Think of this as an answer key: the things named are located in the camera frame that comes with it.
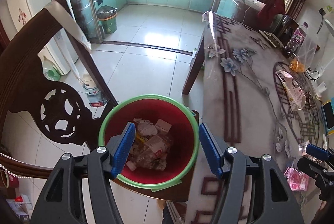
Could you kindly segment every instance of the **floral tablecloth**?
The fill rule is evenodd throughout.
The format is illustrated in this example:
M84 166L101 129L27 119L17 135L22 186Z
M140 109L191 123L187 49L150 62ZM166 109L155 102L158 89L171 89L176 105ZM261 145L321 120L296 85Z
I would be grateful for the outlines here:
M322 146L323 140L319 102L313 99L308 81L291 72L279 50L257 31L211 11L203 18L208 24L204 29L203 122L213 135L223 137L246 155L268 153L282 172L295 167L301 143L309 140ZM278 70L289 72L304 90L307 104L303 110L291 110L275 75ZM209 223L218 197L215 188L219 182L213 183L214 175L200 148L186 223ZM251 180L247 180L239 223L246 223L250 194ZM318 189L310 182L307 191L295 195L307 223L320 205Z

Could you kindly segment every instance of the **black cable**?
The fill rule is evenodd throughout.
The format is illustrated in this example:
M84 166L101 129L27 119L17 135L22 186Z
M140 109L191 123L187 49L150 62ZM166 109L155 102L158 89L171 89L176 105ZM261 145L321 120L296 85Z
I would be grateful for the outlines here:
M320 24L319 30L317 31L317 34L319 34L319 32L320 32L320 30L322 28L322 25L324 24L324 16L321 15L321 17L322 17L322 20L321 20L321 24Z
M309 79L309 80L312 80L312 81L316 81L316 80L318 80L319 78L320 78L320 74L319 74L319 72L317 72L316 70L311 70L311 69L308 69L309 71L312 71L312 72L316 72L316 73L318 73L318 78L316 78L316 79L314 79L314 78L309 78L307 75L306 75L306 73L304 72L304 75L305 75L305 77L307 78L307 79Z

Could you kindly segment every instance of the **pink snack package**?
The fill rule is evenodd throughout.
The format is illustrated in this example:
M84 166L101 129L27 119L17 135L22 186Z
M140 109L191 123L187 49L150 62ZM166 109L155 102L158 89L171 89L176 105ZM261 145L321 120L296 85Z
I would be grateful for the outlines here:
M284 175L287 177L288 185L292 191L306 191L309 183L309 176L303 172L288 167Z

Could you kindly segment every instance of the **metal bolt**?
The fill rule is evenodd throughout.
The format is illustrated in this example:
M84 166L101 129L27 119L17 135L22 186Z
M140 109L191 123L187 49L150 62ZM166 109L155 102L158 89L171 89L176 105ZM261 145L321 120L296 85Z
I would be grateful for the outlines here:
M237 153L237 149L235 147L228 147L228 152L231 154Z
M266 161L271 161L271 156L269 154L263 155L263 159Z
M70 157L71 157L71 155L69 153L64 153L61 158L63 160L68 160Z
M97 151L98 153L104 153L104 152L106 152L106 147L98 147L98 148L96 149L96 151Z

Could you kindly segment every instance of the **trash bin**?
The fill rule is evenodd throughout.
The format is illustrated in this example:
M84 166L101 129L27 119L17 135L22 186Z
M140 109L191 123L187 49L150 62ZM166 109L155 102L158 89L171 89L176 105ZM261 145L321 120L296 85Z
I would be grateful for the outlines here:
M153 192L181 183L181 179L194 165L198 146L198 124L193 113L183 104L161 95L141 95L117 105L105 118L99 133L99 146L119 135L128 121L141 117L156 123L159 118L172 125L169 133L174 144L167 156L164 171L138 167L131 171L127 166L117 176L134 187Z
M97 19L101 21L103 30L106 34L114 33L117 30L117 10L117 8L104 5L96 11Z

